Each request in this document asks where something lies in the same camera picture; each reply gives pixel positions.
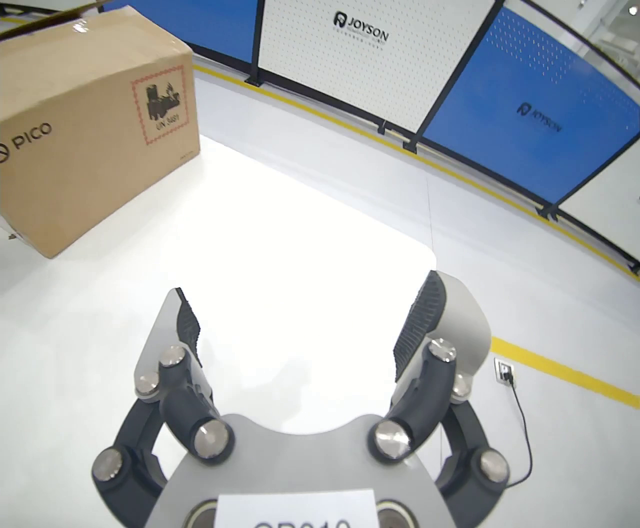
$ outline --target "white floor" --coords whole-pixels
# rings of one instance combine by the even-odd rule
[[[202,360],[221,412],[283,431],[384,412],[392,330],[435,264],[467,284],[494,335],[640,392],[637,282],[405,156],[196,77],[201,133],[258,163],[204,140],[208,154],[191,168],[52,261],[0,240],[0,447],[8,455],[0,525],[117,526],[90,465],[132,403],[133,365],[176,285],[203,323]],[[378,314],[384,328],[367,327]],[[306,353],[298,344],[308,340]],[[264,341],[275,355],[256,354]],[[255,363],[246,365],[247,353]],[[489,359],[472,402],[518,477],[527,466],[519,415],[492,369]],[[521,365],[516,380],[534,473],[505,493],[485,526],[634,525],[637,410]],[[344,388],[329,389],[336,384]],[[167,472],[181,455],[168,435],[156,451]],[[436,434],[420,457],[436,475],[446,454]]]

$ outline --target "red dashed border label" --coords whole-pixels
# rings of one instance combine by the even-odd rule
[[[162,75],[166,75],[166,74],[170,74],[172,72],[176,72],[180,70],[180,76],[182,78],[182,94],[183,95],[183,101],[184,101],[184,112],[187,115],[187,120],[185,122],[180,123],[178,126],[175,126],[174,128],[167,130],[166,132],[162,133],[161,135],[159,135],[156,138],[152,138],[151,140],[148,138],[147,136],[147,130],[145,128],[145,122],[142,119],[142,110],[140,109],[140,102],[138,101],[138,94],[136,92],[136,85],[140,84],[140,83],[146,83],[148,81],[150,81],[151,79],[154,79],[155,77],[159,77]],[[136,102],[136,108],[138,109],[138,120],[140,121],[140,128],[142,129],[142,135],[145,137],[145,143],[147,145],[151,145],[151,143],[160,140],[162,138],[164,138],[165,136],[171,134],[172,132],[175,132],[178,129],[181,129],[182,127],[185,127],[189,124],[189,106],[188,106],[188,101],[187,101],[187,83],[184,77],[184,66],[180,65],[180,66],[175,66],[173,68],[169,68],[168,70],[162,70],[161,72],[158,72],[156,74],[153,75],[147,75],[145,77],[141,77],[139,79],[136,79],[135,81],[131,81],[131,90],[133,91],[133,99]]]

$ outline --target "yellow floor line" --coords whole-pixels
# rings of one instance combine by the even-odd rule
[[[418,156],[417,154],[414,154],[413,152],[409,152],[408,150],[405,150],[404,148],[395,145],[393,143],[391,143],[390,141],[385,140],[384,138],[382,138],[379,134],[371,134],[370,132],[367,132],[365,130],[362,130],[361,128],[351,125],[349,123],[346,123],[344,121],[339,120],[338,118],[335,118],[333,116],[330,116],[329,114],[325,114],[323,112],[320,112],[319,110],[316,110],[315,108],[312,108],[310,106],[307,106],[306,104],[300,103],[298,101],[289,99],[287,97],[284,97],[282,95],[279,95],[277,93],[273,93],[273,92],[269,92],[268,90],[264,90],[262,88],[257,88],[256,86],[252,86],[250,84],[247,84],[244,81],[241,81],[239,79],[235,79],[231,76],[219,73],[217,71],[211,70],[209,68],[205,68],[203,66],[199,66],[199,65],[194,65],[193,66],[194,70],[197,70],[199,72],[202,72],[204,74],[209,74],[211,76],[217,77],[218,79],[222,79],[224,81],[230,82],[232,84],[235,84],[237,86],[241,86],[242,88],[246,88],[248,90],[252,90],[254,92],[257,92],[261,95],[264,95],[266,97],[271,97],[272,99],[278,100],[280,102],[283,102],[285,104],[288,104],[290,106],[294,106],[295,108],[299,108],[300,110],[304,110],[305,112],[308,112],[310,114],[313,114],[321,119],[324,119],[325,121],[329,121],[331,123],[334,123],[342,128],[345,128],[347,130],[350,130],[351,132],[355,132],[356,134],[359,134],[361,136],[364,136],[366,138],[369,138],[372,141],[375,141],[376,143],[379,143],[380,145],[384,145],[388,148],[392,148],[393,150],[395,150],[396,152],[400,152],[406,156],[410,156],[413,159],[420,161],[421,163],[424,163],[425,165],[428,165],[430,167],[433,167],[434,169],[437,169],[441,172],[444,172],[446,175],[451,176],[452,178],[455,178],[458,181],[461,181],[471,187],[473,187],[474,189],[477,189],[478,191],[483,192],[484,194],[487,194],[489,196],[491,196],[492,198],[495,198],[496,200],[500,200],[501,202],[510,205],[511,207],[514,207],[515,209],[518,209],[518,211],[522,212],[523,214],[526,214],[528,216],[530,216],[531,218],[534,218],[535,220],[538,220],[542,223],[544,223],[547,227],[550,227],[551,229],[554,229],[555,231],[562,233],[564,236],[570,238],[572,241],[576,242],[577,244],[580,244],[583,248],[589,250],[591,253],[593,253],[594,255],[599,256],[601,259],[606,260],[609,264],[611,264],[612,266],[618,268],[620,271],[624,272],[626,275],[628,275],[629,277],[632,277],[634,280],[637,280],[640,282],[640,277],[638,277],[635,273],[632,273],[631,270],[629,268],[627,268],[626,266],[624,266],[623,264],[620,264],[619,262],[616,262],[613,258],[611,258],[610,256],[604,254],[603,252],[601,252],[600,250],[594,248],[593,246],[591,246],[590,244],[588,244],[587,242],[585,242],[584,240],[582,240],[580,237],[574,235],[573,233],[571,233],[570,231],[564,229],[563,227],[560,227],[558,224],[556,224],[555,222],[551,222],[549,220],[547,220],[546,218],[543,218],[542,216],[540,216],[538,213],[530,210],[529,208],[525,207],[524,205],[520,205],[516,202],[514,202],[513,200],[510,200],[509,198],[506,198],[505,196],[502,196],[500,193],[489,189],[488,187],[485,187],[484,185],[474,181],[473,179],[467,177],[467,176],[462,176],[462,174],[458,174],[457,172],[452,171],[451,169],[448,169],[442,165],[440,165],[439,163],[436,163],[434,161],[431,161],[429,159],[426,159],[422,156]]]
[[[568,236],[571,240],[587,248],[589,251],[593,252],[595,255],[598,255],[602,259],[606,260],[616,268],[624,271],[627,275],[633,277],[636,280],[640,280],[640,277],[631,273],[629,269],[625,268],[624,266],[622,266],[612,258],[608,257],[601,251],[598,251],[596,248],[590,246],[589,244],[587,244],[577,236],[573,235],[566,229],[563,229],[559,225],[556,225],[555,223],[552,223],[549,220],[542,218],[535,212],[530,211],[525,206],[520,205],[510,200],[509,198],[502,196],[498,192],[493,191],[487,187],[484,187],[483,185],[480,185],[479,183],[472,180],[471,178],[462,176],[462,174],[453,172],[451,169],[448,169],[422,156],[418,156],[413,152],[409,152],[408,150],[405,150],[402,147],[399,147],[398,145],[395,145],[385,140],[379,134],[371,134],[365,130],[358,128],[357,126],[341,121],[338,118],[335,118],[329,114],[320,112],[319,110],[316,110],[315,108],[307,106],[306,104],[302,104],[298,101],[288,99],[287,97],[283,97],[282,95],[279,95],[277,93],[269,92],[262,88],[257,88],[256,86],[252,86],[250,84],[247,84],[244,81],[235,79],[231,76],[219,73],[209,68],[205,68],[199,65],[194,65],[193,69],[199,72],[202,72],[204,74],[209,74],[213,77],[217,77],[218,79],[222,79],[229,83],[235,84],[236,86],[241,86],[242,88],[246,88],[247,90],[252,90],[261,95],[264,95],[265,97],[271,97],[272,99],[278,100],[290,106],[294,106],[295,108],[299,108],[300,110],[304,110],[305,112],[308,112],[326,121],[329,121],[338,126],[341,126],[342,128],[350,130],[351,132],[355,132],[356,134],[369,138],[370,140],[375,141],[376,143],[380,143],[381,145],[384,145],[388,148],[392,148],[393,150],[397,152],[401,152],[402,154],[405,154],[407,156],[410,156],[413,159],[424,163],[425,165],[428,165],[430,167],[433,167],[434,169],[444,172],[445,174],[451,176],[452,178],[455,178],[456,180],[464,182],[465,184],[472,186],[474,189],[478,189],[479,191],[482,191],[483,193],[492,196],[496,200],[500,200],[501,202],[504,202],[505,204],[508,204],[514,207],[515,209],[518,209],[520,212],[530,216],[531,218],[535,218],[536,220],[544,222],[550,228],[555,229],[556,231]],[[635,394],[627,392],[626,390],[623,390],[621,388],[614,387],[613,385],[610,385],[604,381],[598,380],[597,378],[589,376],[588,374],[584,374],[583,372],[575,371],[561,363],[555,362],[551,359],[547,359],[543,356],[539,356],[536,353],[530,352],[529,350],[525,350],[524,348],[520,348],[517,345],[508,343],[497,337],[493,338],[492,350],[493,352],[495,352],[500,356],[509,358],[513,361],[516,361],[518,363],[521,363],[523,365],[536,369],[537,371],[544,372],[555,378],[559,378],[560,380],[568,381],[569,383],[573,383],[574,385],[578,385],[579,387],[586,388],[587,390],[591,390],[593,392],[596,392],[597,394],[602,394],[607,398],[611,398],[612,400],[619,401],[620,403],[624,403],[625,405],[629,405],[636,409],[640,408],[640,398]]]
[[[586,388],[598,394],[602,394],[635,409],[640,409],[640,396],[615,387],[606,381],[594,378],[584,372],[576,371],[562,363],[540,356],[517,345],[494,337],[491,350],[499,356],[522,363],[532,369],[544,372],[560,380],[568,381],[578,387]]]
[[[23,26],[31,22],[31,20],[17,19],[15,17],[0,17],[0,21],[11,22],[12,24],[18,24],[19,26]]]

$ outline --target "joyson logo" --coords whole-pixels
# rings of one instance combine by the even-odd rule
[[[389,39],[388,31],[384,31],[372,24],[363,22],[362,20],[354,17],[351,17],[351,20],[347,23],[348,19],[349,17],[347,16],[347,13],[344,13],[343,11],[336,11],[333,16],[333,25],[336,29],[344,28],[359,37],[361,40],[366,38],[376,44],[384,44]]]
[[[526,116],[529,114],[529,112],[531,112],[532,109],[533,106],[531,106],[531,103],[524,102],[518,107],[516,112],[521,116]],[[558,123],[553,121],[550,117],[544,115],[540,110],[534,110],[531,114],[531,117],[533,117],[536,121],[539,121],[543,125],[549,127],[550,129],[555,130],[556,132],[562,130],[562,127]]]

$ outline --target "blue wall panel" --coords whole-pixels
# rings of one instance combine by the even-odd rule
[[[640,129],[640,108],[503,8],[424,137],[555,202]]]
[[[106,11],[131,5],[181,40],[251,62],[258,0],[116,0]]]

